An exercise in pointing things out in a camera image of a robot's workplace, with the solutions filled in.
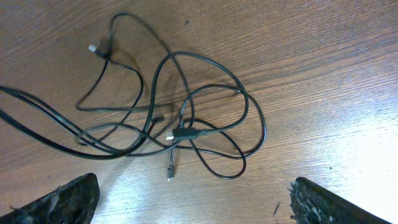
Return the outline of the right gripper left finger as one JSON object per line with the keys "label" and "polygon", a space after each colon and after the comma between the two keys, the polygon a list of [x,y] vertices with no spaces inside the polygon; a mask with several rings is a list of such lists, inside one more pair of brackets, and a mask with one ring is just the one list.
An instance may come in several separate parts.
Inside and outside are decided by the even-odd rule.
{"label": "right gripper left finger", "polygon": [[1,223],[90,224],[100,198],[97,176],[87,173],[1,217]]}

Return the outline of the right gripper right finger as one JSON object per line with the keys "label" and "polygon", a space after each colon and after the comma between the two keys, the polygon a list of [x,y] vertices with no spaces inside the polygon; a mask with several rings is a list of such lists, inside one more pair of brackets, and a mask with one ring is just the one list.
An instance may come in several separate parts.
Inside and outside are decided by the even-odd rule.
{"label": "right gripper right finger", "polygon": [[305,177],[291,183],[291,219],[296,223],[388,224],[389,222],[330,192]]}

